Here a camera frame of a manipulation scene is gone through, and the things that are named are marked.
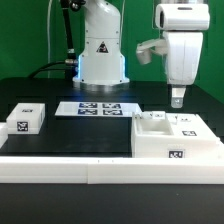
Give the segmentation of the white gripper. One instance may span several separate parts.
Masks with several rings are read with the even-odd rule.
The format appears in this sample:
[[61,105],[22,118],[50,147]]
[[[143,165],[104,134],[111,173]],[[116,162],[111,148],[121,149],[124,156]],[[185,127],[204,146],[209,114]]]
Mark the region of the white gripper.
[[[171,85],[191,85],[197,75],[203,31],[209,28],[207,4],[160,3],[155,10],[156,26],[166,42],[165,71]],[[181,108],[185,86],[171,87],[171,106]]]

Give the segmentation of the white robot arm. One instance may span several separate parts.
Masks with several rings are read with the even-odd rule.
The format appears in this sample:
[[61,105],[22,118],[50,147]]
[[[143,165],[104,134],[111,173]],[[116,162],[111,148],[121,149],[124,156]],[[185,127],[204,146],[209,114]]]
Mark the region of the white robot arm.
[[[129,84],[126,60],[121,53],[123,14],[107,0],[59,0],[67,37],[66,64],[76,88],[109,92]],[[84,50],[76,54],[69,12],[84,11]],[[150,16],[127,32],[132,49],[142,65],[153,55],[163,58],[170,104],[183,106],[186,88],[198,73],[203,32],[209,28],[206,0],[153,0]]]

